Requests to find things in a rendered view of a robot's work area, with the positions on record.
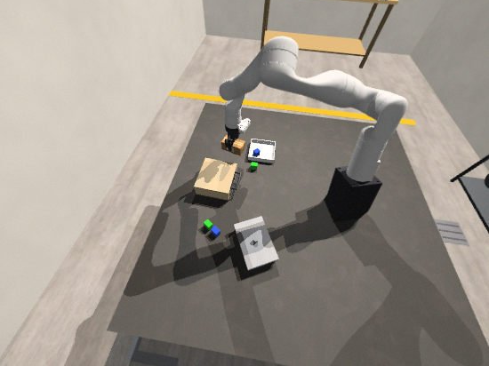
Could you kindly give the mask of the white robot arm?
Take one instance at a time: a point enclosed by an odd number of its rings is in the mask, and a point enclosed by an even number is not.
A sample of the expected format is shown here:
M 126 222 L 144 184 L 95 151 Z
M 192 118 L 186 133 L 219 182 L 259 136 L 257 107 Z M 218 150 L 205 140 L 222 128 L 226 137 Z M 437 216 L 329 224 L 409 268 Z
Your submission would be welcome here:
M 264 50 L 263 50 L 264 49 Z M 220 85 L 225 103 L 225 125 L 245 133 L 251 120 L 241 120 L 245 94 L 260 82 L 268 87 L 300 94 L 334 107 L 352 107 L 376 120 L 365 127 L 349 162 L 347 175 L 356 181 L 372 181 L 381 154 L 407 109 L 407 100 L 388 91 L 364 86 L 355 77 L 332 70 L 311 78 L 295 75 L 299 48 L 290 37 L 277 36 L 262 47 L 253 61 L 235 77 Z M 262 57 L 261 57 L 262 56 Z M 244 94 L 244 95 L 243 95 Z

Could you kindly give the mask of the brown cardboard box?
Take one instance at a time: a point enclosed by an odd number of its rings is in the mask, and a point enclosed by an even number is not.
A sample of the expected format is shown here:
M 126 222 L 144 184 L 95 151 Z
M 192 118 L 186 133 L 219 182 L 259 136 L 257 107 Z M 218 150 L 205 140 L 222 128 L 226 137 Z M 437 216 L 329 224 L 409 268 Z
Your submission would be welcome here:
M 225 141 L 224 141 L 227 138 L 228 138 L 228 135 L 226 135 L 225 138 L 222 140 L 221 149 L 229 151 L 228 147 L 225 146 Z M 236 154 L 236 155 L 241 155 L 244 150 L 245 150 L 245 141 L 235 138 L 235 142 L 233 143 L 233 151 L 229 151 L 229 152 Z

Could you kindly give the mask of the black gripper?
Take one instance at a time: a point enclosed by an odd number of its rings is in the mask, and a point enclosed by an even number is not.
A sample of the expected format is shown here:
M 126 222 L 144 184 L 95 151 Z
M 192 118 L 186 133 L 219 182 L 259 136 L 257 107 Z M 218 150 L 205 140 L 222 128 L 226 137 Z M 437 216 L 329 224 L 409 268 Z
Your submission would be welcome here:
M 238 128 L 230 129 L 225 125 L 225 129 L 228 133 L 228 138 L 224 140 L 225 146 L 228 147 L 229 151 L 233 151 L 233 143 L 235 142 L 235 138 L 238 139 L 240 133 L 238 131 Z

